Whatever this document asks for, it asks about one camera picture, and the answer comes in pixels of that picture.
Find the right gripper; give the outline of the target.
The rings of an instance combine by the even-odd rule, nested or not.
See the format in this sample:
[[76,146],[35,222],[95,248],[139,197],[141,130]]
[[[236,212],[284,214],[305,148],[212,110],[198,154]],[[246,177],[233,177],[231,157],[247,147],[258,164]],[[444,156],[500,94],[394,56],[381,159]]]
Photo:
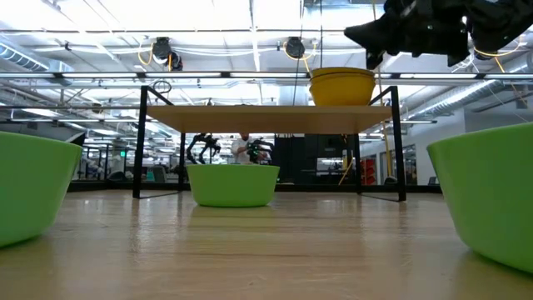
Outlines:
[[346,27],[344,35],[366,50],[366,69],[383,62],[388,21],[390,37],[387,52],[444,55],[452,67],[469,55],[468,33],[462,21],[463,0],[386,0],[385,14],[377,20]]

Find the green mini bowl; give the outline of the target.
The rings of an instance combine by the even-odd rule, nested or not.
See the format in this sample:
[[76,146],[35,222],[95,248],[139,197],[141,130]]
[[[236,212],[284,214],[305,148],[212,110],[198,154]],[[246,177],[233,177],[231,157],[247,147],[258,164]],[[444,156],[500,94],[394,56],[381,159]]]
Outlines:
[[187,166],[192,197],[204,207],[255,208],[272,201],[280,168],[258,164]]
[[533,273],[533,122],[448,137],[426,150],[461,241]]
[[81,154],[70,142],[0,132],[0,248],[53,225]]

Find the red storage cabinet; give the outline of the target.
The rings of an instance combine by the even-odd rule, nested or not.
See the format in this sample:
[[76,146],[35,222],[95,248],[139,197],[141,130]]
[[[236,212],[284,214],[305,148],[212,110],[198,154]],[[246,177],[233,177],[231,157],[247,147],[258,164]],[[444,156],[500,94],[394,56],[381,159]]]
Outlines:
[[377,185],[376,155],[366,156],[361,159],[361,184]]

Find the wooden shelf with black legs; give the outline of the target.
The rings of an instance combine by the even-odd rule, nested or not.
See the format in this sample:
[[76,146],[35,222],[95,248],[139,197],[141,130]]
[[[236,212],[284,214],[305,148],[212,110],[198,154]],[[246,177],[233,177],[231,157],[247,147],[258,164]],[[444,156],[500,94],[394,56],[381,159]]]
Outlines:
[[363,192],[361,185],[360,149],[358,134],[374,124],[392,120],[393,140],[395,143],[395,164],[398,200],[406,200],[406,180],[403,163],[403,144],[401,138],[401,116],[396,86],[387,88],[376,98],[391,95],[391,105],[375,106],[176,106],[152,87],[141,87],[137,148],[134,162],[134,183],[132,195],[140,197],[142,182],[142,153],[145,139],[147,117],[158,121],[180,134],[180,161],[178,163],[179,181],[177,191],[184,188],[184,150],[187,133],[310,133],[310,134],[347,134],[354,137],[356,159],[356,193]]

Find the person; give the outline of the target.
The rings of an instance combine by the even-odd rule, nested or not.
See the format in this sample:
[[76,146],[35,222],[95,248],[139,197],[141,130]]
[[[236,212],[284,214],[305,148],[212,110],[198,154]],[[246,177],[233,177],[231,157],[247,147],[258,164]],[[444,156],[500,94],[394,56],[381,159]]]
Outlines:
[[232,143],[231,152],[237,164],[261,164],[271,160],[273,148],[270,142],[240,133],[240,137]]

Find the silver ventilation duct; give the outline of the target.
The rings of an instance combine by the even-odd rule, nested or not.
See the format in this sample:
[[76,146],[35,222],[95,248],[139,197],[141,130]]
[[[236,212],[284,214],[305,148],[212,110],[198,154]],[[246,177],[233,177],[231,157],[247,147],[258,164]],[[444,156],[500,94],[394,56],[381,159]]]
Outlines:
[[408,120],[422,119],[427,116],[438,117],[440,115],[451,113],[458,108],[477,102],[492,94],[499,93],[506,88],[510,88],[509,82],[501,80],[485,80],[462,86],[444,92],[441,95],[432,98],[426,105],[420,105],[415,110],[407,114]]
[[63,87],[72,85],[72,81],[63,76],[74,71],[71,66],[60,60],[39,56],[3,37],[0,37],[0,60],[23,69],[21,75],[0,75],[0,78],[44,79]]

